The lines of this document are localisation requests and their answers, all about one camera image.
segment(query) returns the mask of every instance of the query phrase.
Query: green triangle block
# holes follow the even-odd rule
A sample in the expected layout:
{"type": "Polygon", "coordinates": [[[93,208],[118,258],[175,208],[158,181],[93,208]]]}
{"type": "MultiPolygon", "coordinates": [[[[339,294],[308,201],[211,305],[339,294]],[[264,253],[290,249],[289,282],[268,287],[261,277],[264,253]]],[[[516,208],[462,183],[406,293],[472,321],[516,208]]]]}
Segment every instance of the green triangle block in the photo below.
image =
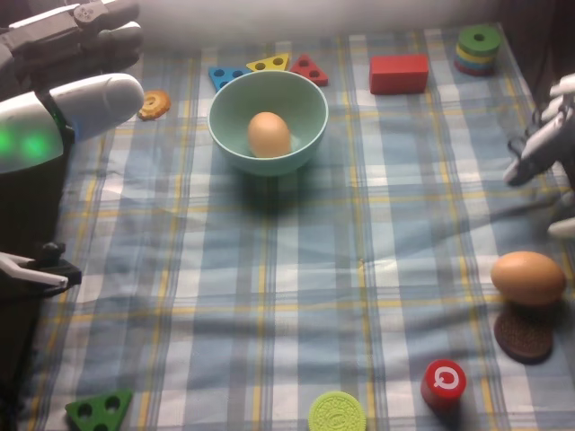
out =
{"type": "Polygon", "coordinates": [[[132,391],[119,390],[71,402],[66,413],[80,431],[118,431],[132,401],[132,391]]]}

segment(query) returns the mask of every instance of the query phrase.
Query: green ring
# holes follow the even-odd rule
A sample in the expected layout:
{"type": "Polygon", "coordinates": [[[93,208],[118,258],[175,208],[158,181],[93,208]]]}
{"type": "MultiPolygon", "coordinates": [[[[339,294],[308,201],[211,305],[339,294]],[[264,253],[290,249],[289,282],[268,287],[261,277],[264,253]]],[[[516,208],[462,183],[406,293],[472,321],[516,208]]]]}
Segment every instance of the green ring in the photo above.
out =
{"type": "Polygon", "coordinates": [[[307,420],[310,431],[366,431],[366,413],[346,392],[326,392],[314,401],[307,420]]]}
{"type": "Polygon", "coordinates": [[[501,36],[495,27],[476,25],[461,31],[458,43],[459,48],[471,56],[489,57],[500,48],[501,36]]]}

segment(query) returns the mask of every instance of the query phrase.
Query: brown egg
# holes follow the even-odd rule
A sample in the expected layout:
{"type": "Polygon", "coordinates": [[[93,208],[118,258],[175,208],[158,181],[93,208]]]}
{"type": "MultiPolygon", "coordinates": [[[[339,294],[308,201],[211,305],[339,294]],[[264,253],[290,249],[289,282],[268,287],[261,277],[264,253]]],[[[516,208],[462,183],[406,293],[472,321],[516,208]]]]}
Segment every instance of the brown egg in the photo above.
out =
{"type": "Polygon", "coordinates": [[[280,157],[291,151],[288,125],[272,112],[260,112],[252,118],[248,141],[256,157],[280,157]]]}
{"type": "Polygon", "coordinates": [[[530,306],[558,301],[566,284],[557,263],[532,251],[501,256],[491,269],[491,281],[509,301],[530,306]]]}

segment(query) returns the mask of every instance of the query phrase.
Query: red bottle cap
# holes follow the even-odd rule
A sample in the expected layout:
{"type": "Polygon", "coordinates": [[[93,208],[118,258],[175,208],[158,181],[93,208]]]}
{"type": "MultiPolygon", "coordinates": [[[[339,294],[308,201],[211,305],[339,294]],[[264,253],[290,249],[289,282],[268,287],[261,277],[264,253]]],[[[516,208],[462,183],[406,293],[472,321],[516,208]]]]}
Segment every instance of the red bottle cap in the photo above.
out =
{"type": "Polygon", "coordinates": [[[448,408],[459,401],[467,379],[461,366],[448,359],[429,364],[423,377],[421,395],[435,408],[448,408]]]}

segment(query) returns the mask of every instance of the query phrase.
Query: plaid tablecloth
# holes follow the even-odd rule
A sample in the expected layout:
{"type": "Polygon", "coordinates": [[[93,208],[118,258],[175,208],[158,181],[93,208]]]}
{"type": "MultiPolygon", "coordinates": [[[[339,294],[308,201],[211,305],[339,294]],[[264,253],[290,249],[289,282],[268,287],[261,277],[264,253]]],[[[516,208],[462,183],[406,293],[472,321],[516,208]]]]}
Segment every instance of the plaid tablecloth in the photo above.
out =
{"type": "Polygon", "coordinates": [[[466,371],[462,429],[575,428],[571,327],[543,365],[510,360],[489,275],[531,250],[572,280],[545,233],[565,181],[503,183],[531,98],[507,45],[495,76],[458,73],[457,33],[144,55],[131,72],[172,108],[75,148],[59,239],[84,282],[46,305],[22,429],[66,429],[68,402],[117,388],[126,429],[304,430],[332,390],[369,430],[456,426],[420,396],[438,358],[466,371]],[[286,51],[330,77],[325,138],[300,172],[246,178],[210,139],[208,67],[286,51]],[[369,58],[400,53],[429,55],[425,94],[371,95],[369,58]]]}

